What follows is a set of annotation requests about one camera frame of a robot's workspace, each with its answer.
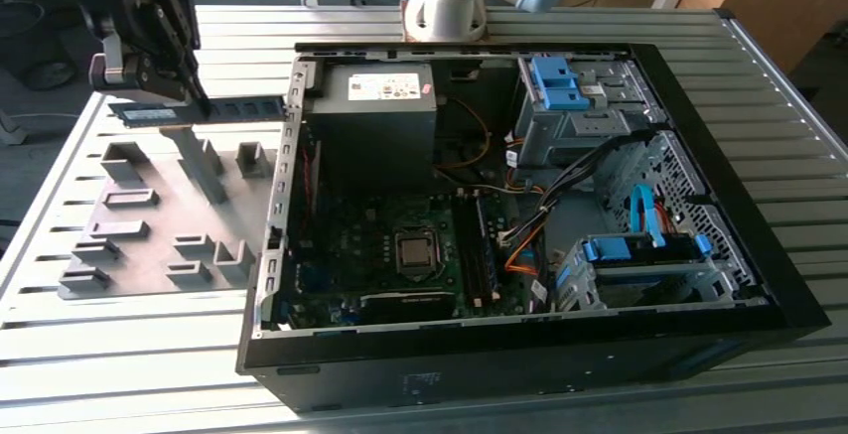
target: metal mesh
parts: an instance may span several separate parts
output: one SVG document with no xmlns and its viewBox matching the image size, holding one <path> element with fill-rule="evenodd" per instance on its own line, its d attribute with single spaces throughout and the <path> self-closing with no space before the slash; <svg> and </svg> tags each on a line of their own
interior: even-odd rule
<svg viewBox="0 0 848 434">
<path fill-rule="evenodd" d="M 695 179 L 696 172 L 683 156 L 671 132 L 657 135 L 648 146 L 633 145 L 609 158 L 595 179 L 599 194 L 611 211 L 607 217 L 620 230 L 629 230 L 629 195 L 635 184 L 647 184 L 665 197 L 665 208 L 679 231 L 703 233 L 715 248 L 715 259 L 725 260 L 737 285 L 756 283 L 741 251 L 715 208 L 691 203 L 691 197 L 705 193 Z"/>
</svg>

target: ram slot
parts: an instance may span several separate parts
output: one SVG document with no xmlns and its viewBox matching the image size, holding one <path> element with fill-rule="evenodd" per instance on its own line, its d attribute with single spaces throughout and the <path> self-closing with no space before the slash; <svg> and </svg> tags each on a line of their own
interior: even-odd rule
<svg viewBox="0 0 848 434">
<path fill-rule="evenodd" d="M 492 299 L 499 300 L 499 268 L 495 259 L 495 251 L 492 249 L 492 238 L 489 237 L 489 228 L 487 226 L 487 211 L 484 210 L 484 199 L 477 197 L 477 221 L 480 222 L 480 237 L 483 238 L 483 257 L 487 267 L 487 275 L 489 279 L 488 288 Z"/>
<path fill-rule="evenodd" d="M 457 197 L 452 209 L 465 297 L 472 307 L 481 308 L 492 302 L 492 290 L 476 202 Z"/>
</svg>

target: label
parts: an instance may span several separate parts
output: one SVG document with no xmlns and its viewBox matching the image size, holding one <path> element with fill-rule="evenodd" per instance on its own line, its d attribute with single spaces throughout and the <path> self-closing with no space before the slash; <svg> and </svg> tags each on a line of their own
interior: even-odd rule
<svg viewBox="0 0 848 434">
<path fill-rule="evenodd" d="M 588 84 L 580 87 L 583 94 L 604 94 L 604 87 L 600 84 Z"/>
<path fill-rule="evenodd" d="M 419 73 L 361 73 L 347 80 L 347 99 L 420 99 Z"/>
<path fill-rule="evenodd" d="M 541 285 L 537 280 L 532 282 L 529 290 L 539 300 L 541 300 L 543 302 L 547 300 L 547 288 L 544 288 L 544 285 Z"/>
<path fill-rule="evenodd" d="M 519 153 L 516 151 L 507 151 L 507 165 L 511 168 L 519 167 Z"/>
<path fill-rule="evenodd" d="M 124 111 L 123 117 L 127 119 L 176 119 L 172 109 L 135 109 Z"/>
<path fill-rule="evenodd" d="M 401 391 L 407 396 L 427 395 L 441 381 L 441 372 L 420 372 L 401 377 Z"/>
</svg>

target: slotted aluminum table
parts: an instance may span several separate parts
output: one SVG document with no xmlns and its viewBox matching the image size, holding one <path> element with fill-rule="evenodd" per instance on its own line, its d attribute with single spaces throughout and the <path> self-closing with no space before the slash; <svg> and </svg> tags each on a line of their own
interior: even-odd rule
<svg viewBox="0 0 848 434">
<path fill-rule="evenodd" d="M 297 41 L 400 35 L 395 9 L 200 7 L 199 19 L 200 76 L 213 96 L 284 94 Z M 299 418 L 233 371 L 243 291 L 91 302 L 57 297 L 104 184 L 107 143 L 132 139 L 153 150 L 165 144 L 152 131 L 125 130 L 95 95 L 0 265 L 0 430 L 844 432 L 848 153 L 821 119 L 736 22 L 712 12 L 493 10 L 491 22 L 503 41 L 659 46 L 833 326 L 673 384 Z M 245 133 L 279 139 L 276 124 L 201 131 L 221 149 Z"/>
</svg>

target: cpu socket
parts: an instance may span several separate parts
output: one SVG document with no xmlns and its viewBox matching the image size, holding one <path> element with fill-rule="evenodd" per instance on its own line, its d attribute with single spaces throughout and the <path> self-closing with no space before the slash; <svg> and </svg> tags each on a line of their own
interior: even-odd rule
<svg viewBox="0 0 848 434">
<path fill-rule="evenodd" d="M 413 282 L 436 274 L 439 242 L 429 227 L 401 229 L 395 232 L 397 273 Z"/>
</svg>

